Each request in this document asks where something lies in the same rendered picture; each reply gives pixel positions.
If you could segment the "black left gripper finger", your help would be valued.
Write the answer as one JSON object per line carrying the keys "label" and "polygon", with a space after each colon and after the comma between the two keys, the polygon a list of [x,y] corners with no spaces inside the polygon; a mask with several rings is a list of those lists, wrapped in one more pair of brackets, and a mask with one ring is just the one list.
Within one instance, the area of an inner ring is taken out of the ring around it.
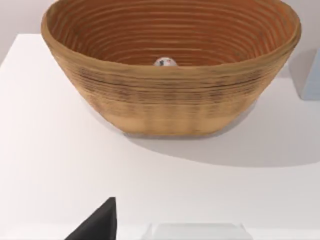
{"label": "black left gripper finger", "polygon": [[116,240],[116,198],[109,197],[64,240]]}

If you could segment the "brown woven basket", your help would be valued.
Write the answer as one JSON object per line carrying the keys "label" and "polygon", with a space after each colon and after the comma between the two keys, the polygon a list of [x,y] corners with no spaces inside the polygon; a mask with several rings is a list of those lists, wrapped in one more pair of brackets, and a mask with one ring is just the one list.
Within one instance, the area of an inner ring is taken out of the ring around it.
{"label": "brown woven basket", "polygon": [[[259,98],[302,24],[282,0],[57,0],[41,35],[79,94],[119,130],[203,136]],[[177,66],[154,66],[161,57]]]}

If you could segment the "white patterned ball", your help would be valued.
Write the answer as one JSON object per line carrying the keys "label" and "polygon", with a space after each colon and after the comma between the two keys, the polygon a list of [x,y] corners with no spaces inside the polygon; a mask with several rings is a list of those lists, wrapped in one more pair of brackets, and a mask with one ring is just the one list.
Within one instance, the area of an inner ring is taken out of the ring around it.
{"label": "white patterned ball", "polygon": [[177,66],[177,63],[170,57],[160,57],[154,62],[153,65],[157,67],[175,67]]}

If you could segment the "light blue box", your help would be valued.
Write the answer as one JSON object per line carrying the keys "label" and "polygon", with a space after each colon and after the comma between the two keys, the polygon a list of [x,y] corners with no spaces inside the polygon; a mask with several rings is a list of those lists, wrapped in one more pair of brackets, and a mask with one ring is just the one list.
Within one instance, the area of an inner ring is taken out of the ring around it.
{"label": "light blue box", "polygon": [[320,48],[305,52],[302,66],[304,77],[300,98],[305,101],[320,101]]}

